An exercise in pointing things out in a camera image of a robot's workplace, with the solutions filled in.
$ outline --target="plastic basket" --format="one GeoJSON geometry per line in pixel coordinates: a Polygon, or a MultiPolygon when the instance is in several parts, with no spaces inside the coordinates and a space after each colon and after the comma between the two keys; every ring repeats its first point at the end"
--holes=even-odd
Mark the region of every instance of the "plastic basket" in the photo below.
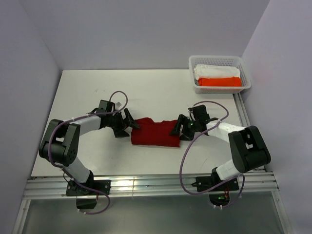
{"type": "Polygon", "coordinates": [[[190,75],[195,93],[197,94],[236,94],[244,89],[251,87],[250,75],[246,69],[244,61],[236,56],[190,56],[189,58],[190,75]],[[240,70],[241,87],[212,87],[199,86],[195,79],[194,68],[197,64],[233,66],[240,70]]]}

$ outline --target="gray wall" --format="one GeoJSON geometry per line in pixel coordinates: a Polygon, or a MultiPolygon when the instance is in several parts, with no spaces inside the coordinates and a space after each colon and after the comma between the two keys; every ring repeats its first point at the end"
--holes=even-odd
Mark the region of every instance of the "gray wall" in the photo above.
{"type": "Polygon", "coordinates": [[[12,231],[59,69],[17,0],[0,1],[0,233],[12,231]]]}
{"type": "Polygon", "coordinates": [[[312,1],[271,0],[243,58],[253,76],[243,95],[260,128],[296,233],[312,223],[312,1]]]}
{"type": "Polygon", "coordinates": [[[63,70],[241,56],[269,0],[20,0],[63,70]]]}

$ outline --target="purple cable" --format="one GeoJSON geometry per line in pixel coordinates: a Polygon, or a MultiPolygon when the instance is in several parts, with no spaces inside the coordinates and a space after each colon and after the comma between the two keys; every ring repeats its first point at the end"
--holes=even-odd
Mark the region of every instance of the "purple cable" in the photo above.
{"type": "MultiPolygon", "coordinates": [[[[186,155],[187,155],[187,153],[189,152],[189,150],[190,150],[191,146],[193,145],[193,143],[194,143],[200,136],[202,136],[202,135],[204,135],[205,133],[211,131],[212,129],[217,128],[217,127],[219,126],[219,124],[221,123],[221,121],[223,121],[224,119],[226,119],[226,118],[229,116],[229,111],[228,111],[228,109],[227,109],[225,106],[223,106],[222,104],[218,103],[218,102],[215,102],[215,101],[200,101],[200,102],[195,103],[194,106],[196,106],[196,105],[198,105],[198,104],[201,104],[201,103],[213,103],[213,104],[216,104],[216,105],[218,105],[218,106],[221,106],[221,107],[226,111],[226,115],[225,115],[225,117],[221,118],[220,121],[219,121],[215,126],[213,126],[213,127],[209,128],[209,129],[207,129],[207,130],[201,132],[199,135],[197,135],[196,137],[194,137],[194,139],[190,142],[190,144],[188,145],[188,147],[186,148],[186,150],[185,150],[185,152],[184,152],[184,155],[183,155],[183,158],[182,158],[182,161],[181,161],[181,165],[180,165],[179,180],[180,180],[180,184],[181,184],[182,189],[183,189],[185,192],[187,192],[188,194],[191,194],[191,195],[201,195],[201,194],[205,194],[205,193],[210,192],[211,190],[213,190],[213,189],[219,187],[220,185],[222,185],[222,184],[224,184],[224,183],[226,183],[226,182],[229,182],[230,180],[232,180],[232,179],[234,179],[234,178],[237,178],[237,176],[235,176],[235,177],[226,179],[226,180],[224,180],[224,181],[218,183],[217,185],[214,185],[213,187],[211,187],[211,188],[209,188],[209,189],[206,189],[206,190],[204,190],[204,191],[202,191],[202,192],[197,192],[197,193],[188,191],[188,190],[185,188],[184,184],[183,184],[182,169],[183,169],[183,165],[184,165],[184,161],[185,161],[186,155]]],[[[237,201],[237,199],[240,197],[241,193],[243,192],[244,184],[245,184],[245,176],[244,176],[243,174],[242,174],[242,176],[243,176],[243,182],[242,182],[242,186],[241,186],[241,188],[240,188],[240,191],[239,191],[237,197],[236,197],[232,202],[230,202],[229,204],[227,204],[226,206],[223,206],[223,208],[228,207],[228,206],[232,205],[233,203],[235,203],[235,202],[237,201]]]]}
{"type": "MultiPolygon", "coordinates": [[[[52,147],[53,138],[54,138],[54,136],[55,136],[57,130],[58,130],[61,126],[65,125],[65,124],[67,124],[67,123],[71,123],[71,122],[74,122],[74,121],[78,121],[78,120],[81,120],[81,119],[84,119],[84,118],[88,118],[88,117],[91,117],[91,116],[111,115],[111,114],[115,114],[115,113],[118,113],[118,112],[122,111],[123,109],[126,108],[126,106],[127,106],[127,104],[128,104],[128,96],[127,96],[123,91],[118,90],[118,91],[115,91],[115,92],[112,93],[112,95],[111,95],[110,98],[109,98],[109,101],[111,101],[113,95],[115,95],[116,93],[122,93],[122,94],[124,94],[124,96],[126,97],[126,103],[124,104],[124,106],[123,106],[120,110],[116,110],[116,111],[112,111],[112,112],[105,112],[105,113],[87,114],[87,115],[85,115],[85,116],[80,116],[80,117],[78,117],[78,118],[69,119],[69,120],[66,120],[66,121],[62,122],[61,124],[59,124],[59,125],[53,130],[53,132],[52,132],[52,134],[51,134],[51,136],[50,136],[50,139],[49,139],[49,144],[48,144],[48,157],[49,157],[49,161],[50,161],[50,163],[51,163],[54,167],[62,168],[63,171],[64,171],[70,178],[73,178],[73,177],[70,175],[70,173],[69,173],[66,169],[64,169],[64,167],[59,166],[59,165],[56,165],[56,164],[54,163],[54,161],[52,160],[52,151],[51,151],[51,147],[52,147]]],[[[102,212],[104,212],[104,211],[106,211],[106,210],[108,209],[109,205],[111,204],[111,199],[109,198],[109,196],[108,196],[106,193],[103,193],[103,192],[101,192],[101,191],[99,191],[99,190],[96,190],[96,189],[92,189],[92,188],[86,187],[86,186],[80,184],[80,183],[79,183],[78,181],[76,181],[75,179],[74,179],[74,182],[75,182],[77,185],[79,185],[80,187],[82,187],[82,188],[84,188],[84,189],[87,189],[87,190],[89,190],[89,191],[98,193],[98,194],[102,194],[102,195],[106,196],[107,199],[108,199],[108,204],[106,205],[106,207],[105,207],[104,209],[102,209],[102,210],[100,210],[100,211],[98,211],[98,212],[84,212],[84,211],[81,211],[82,213],[86,213],[87,215],[97,215],[97,214],[100,214],[100,213],[102,213],[102,212]]]]}

